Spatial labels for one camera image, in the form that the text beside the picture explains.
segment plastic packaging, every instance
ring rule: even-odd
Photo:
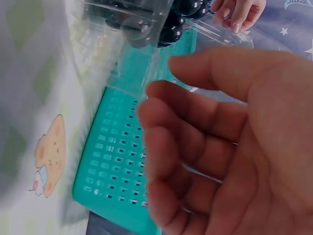
[[[212,26],[209,23],[212,14],[201,20],[173,17],[177,2],[76,0],[73,15],[80,45],[77,66],[86,67],[89,80],[102,81],[101,84],[104,81],[108,87],[141,99],[148,82],[162,79],[159,75],[167,68],[161,65],[168,59],[167,55],[173,55],[170,52],[173,44],[181,40],[186,31],[196,31],[198,41],[204,43],[202,47],[253,47],[252,40],[244,33],[233,34],[229,29]],[[180,21],[182,28],[172,27],[175,20]]]

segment star print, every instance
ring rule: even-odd
[[[312,54],[312,61],[313,61],[313,39],[312,39],[312,48],[305,51],[306,53]]]
[[[283,36],[285,36],[286,34],[288,34],[287,30],[288,28],[282,28],[282,31],[280,33],[282,33]]]

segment cartoon bear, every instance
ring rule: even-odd
[[[62,115],[52,122],[46,135],[37,143],[35,150],[36,174],[31,191],[37,196],[49,197],[63,173],[66,161],[65,126]]]

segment teal plastic tray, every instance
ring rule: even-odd
[[[184,32],[172,48],[161,50],[162,79],[178,82],[170,73],[170,55],[193,53],[197,33]],[[136,64],[140,57],[136,54]],[[132,79],[129,61],[122,76]],[[121,91],[106,88],[94,117],[77,170],[73,198],[94,213],[138,235],[157,235],[161,230],[148,215],[145,196],[142,129],[136,118],[138,101]]]

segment fabric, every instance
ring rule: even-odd
[[[88,76],[95,52],[73,6],[0,0],[1,235],[86,233],[89,212],[71,188],[107,78]]]

